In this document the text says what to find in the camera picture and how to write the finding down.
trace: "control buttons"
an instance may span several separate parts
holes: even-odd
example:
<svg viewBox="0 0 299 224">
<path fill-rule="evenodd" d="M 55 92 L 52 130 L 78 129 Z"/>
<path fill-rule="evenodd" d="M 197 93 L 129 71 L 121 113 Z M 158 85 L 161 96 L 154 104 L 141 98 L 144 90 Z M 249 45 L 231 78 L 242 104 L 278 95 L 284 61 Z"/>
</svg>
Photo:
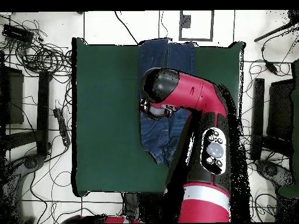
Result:
<svg viewBox="0 0 299 224">
<path fill-rule="evenodd" d="M 211 157 L 208 157 L 207 158 L 207 163 L 212 164 L 212 163 L 214 163 L 214 160 Z"/>
<path fill-rule="evenodd" d="M 222 162 L 221 161 L 217 160 L 216 164 L 217 164 L 218 167 L 222 167 Z"/>
<path fill-rule="evenodd" d="M 207 147 L 207 153 L 214 158 L 220 158 L 223 156 L 223 148 L 220 144 L 212 142 Z"/>
</svg>

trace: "floor tile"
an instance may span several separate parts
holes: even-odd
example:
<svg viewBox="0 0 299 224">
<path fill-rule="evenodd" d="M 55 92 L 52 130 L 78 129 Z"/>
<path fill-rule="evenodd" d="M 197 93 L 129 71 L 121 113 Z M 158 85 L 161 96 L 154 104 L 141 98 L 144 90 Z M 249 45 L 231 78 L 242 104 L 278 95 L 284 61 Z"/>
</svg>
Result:
<svg viewBox="0 0 299 224">
<path fill-rule="evenodd" d="M 84 210 L 83 215 L 111 215 L 117 216 L 123 207 L 122 204 L 94 204 L 94 203 L 83 203 L 83 207 L 89 209 L 92 213 L 87 210 Z"/>
<path fill-rule="evenodd" d="M 275 222 L 275 212 L 274 207 L 251 207 L 252 222 Z"/>
<path fill-rule="evenodd" d="M 87 196 L 83 197 L 83 201 L 123 202 L 123 199 L 119 192 L 90 192 Z"/>
<path fill-rule="evenodd" d="M 277 34 L 269 36 L 261 41 L 254 39 L 288 23 L 287 10 L 236 10 L 235 17 L 235 41 L 246 42 L 244 53 L 245 61 L 262 59 L 261 49 L 265 41 Z M 264 57 L 268 61 L 282 61 L 298 32 L 273 38 L 265 45 Z M 297 49 L 293 48 L 285 62 L 293 62 L 298 59 Z"/>
<path fill-rule="evenodd" d="M 137 42 L 158 38 L 159 11 L 117 11 Z M 85 40 L 88 44 L 136 45 L 114 11 L 85 12 Z"/>
</svg>

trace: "black device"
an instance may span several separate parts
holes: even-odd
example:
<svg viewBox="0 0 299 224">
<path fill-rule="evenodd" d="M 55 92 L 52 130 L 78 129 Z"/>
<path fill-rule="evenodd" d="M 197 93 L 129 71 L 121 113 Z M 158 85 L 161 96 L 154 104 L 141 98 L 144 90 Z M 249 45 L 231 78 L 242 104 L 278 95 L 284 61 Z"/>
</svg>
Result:
<svg viewBox="0 0 299 224">
<path fill-rule="evenodd" d="M 19 40 L 27 46 L 31 45 L 34 36 L 34 33 L 30 31 L 8 24 L 4 24 L 2 34 L 7 38 Z"/>
<path fill-rule="evenodd" d="M 290 157 L 293 154 L 291 93 L 293 79 L 273 82 L 270 87 L 267 135 L 263 135 L 265 80 L 253 81 L 251 159 L 260 160 L 262 148 Z"/>
<path fill-rule="evenodd" d="M 286 168 L 268 160 L 257 160 L 255 165 L 258 174 L 271 181 L 276 191 L 282 186 L 292 185 L 292 173 Z"/>
<path fill-rule="evenodd" d="M 62 114 L 62 111 L 59 108 L 55 108 L 53 110 L 54 117 L 58 120 L 59 132 L 62 137 L 62 142 L 65 147 L 69 147 L 71 144 L 71 140 L 68 136 L 67 126 L 65 124 L 65 120 Z"/>
<path fill-rule="evenodd" d="M 39 98 L 37 129 L 6 135 L 9 117 L 9 73 L 4 65 L 4 52 L 0 51 L 0 219 L 6 223 L 23 223 L 21 210 L 22 187 L 28 174 L 40 169 L 51 148 L 48 142 L 48 94 L 52 76 L 47 71 L 39 73 Z M 6 164 L 6 151 L 36 142 L 37 153 L 21 157 Z"/>
</svg>

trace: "metal stand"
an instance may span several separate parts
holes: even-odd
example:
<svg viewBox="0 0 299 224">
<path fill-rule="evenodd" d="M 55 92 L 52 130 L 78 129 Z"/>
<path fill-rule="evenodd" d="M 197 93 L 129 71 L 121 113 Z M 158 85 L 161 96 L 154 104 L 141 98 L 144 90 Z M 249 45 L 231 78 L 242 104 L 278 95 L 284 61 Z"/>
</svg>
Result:
<svg viewBox="0 0 299 224">
<path fill-rule="evenodd" d="M 263 40 L 264 38 L 269 37 L 272 34 L 275 34 L 275 33 L 278 33 L 279 31 L 288 29 L 288 28 L 294 26 L 295 24 L 299 23 L 299 11 L 298 10 L 289 10 L 287 12 L 287 15 L 288 15 L 288 18 L 290 18 L 290 22 L 288 24 L 285 24 L 285 25 L 279 27 L 278 29 L 270 31 L 270 32 L 256 38 L 255 42 Z"/>
<path fill-rule="evenodd" d="M 4 66 L 4 56 L 1 55 L 0 61 L 0 107 L 5 117 L 8 116 L 9 99 L 5 95 L 9 95 L 9 89 L 5 85 L 9 85 L 8 71 Z M 52 76 L 49 72 L 39 73 L 39 97 L 37 106 L 37 130 L 20 132 L 11 135 L 5 135 L 5 119 L 0 119 L 1 128 L 1 171 L 0 180 L 0 215 L 3 222 L 23 223 L 21 197 L 22 187 L 28 174 L 37 171 L 44 165 L 44 160 L 51 148 L 48 142 L 48 98 L 49 98 L 49 82 Z M 13 148 L 17 148 L 26 144 L 36 142 L 37 154 L 29 155 L 5 165 L 5 152 Z"/>
</svg>

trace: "pant leg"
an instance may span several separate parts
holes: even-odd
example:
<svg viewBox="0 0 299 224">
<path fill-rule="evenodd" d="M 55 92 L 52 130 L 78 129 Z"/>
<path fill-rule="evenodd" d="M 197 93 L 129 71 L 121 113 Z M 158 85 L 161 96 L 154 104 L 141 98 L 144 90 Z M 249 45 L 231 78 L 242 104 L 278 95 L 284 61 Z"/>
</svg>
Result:
<svg viewBox="0 0 299 224">
<path fill-rule="evenodd" d="M 163 60 L 167 56 L 167 47 L 167 38 L 146 41 L 141 46 L 138 65 L 139 84 L 141 83 L 142 76 L 148 69 L 163 66 Z M 147 118 L 146 114 L 141 113 L 140 134 L 143 149 L 148 151 L 158 164 L 163 163 L 163 148 L 168 143 L 168 119 L 151 120 Z"/>
<path fill-rule="evenodd" d="M 187 74 L 195 74 L 195 48 L 193 43 L 174 44 L 168 46 L 168 68 L 177 69 Z M 190 113 L 180 109 L 169 118 L 169 140 L 164 148 L 164 157 L 171 166 L 180 135 Z"/>
</svg>

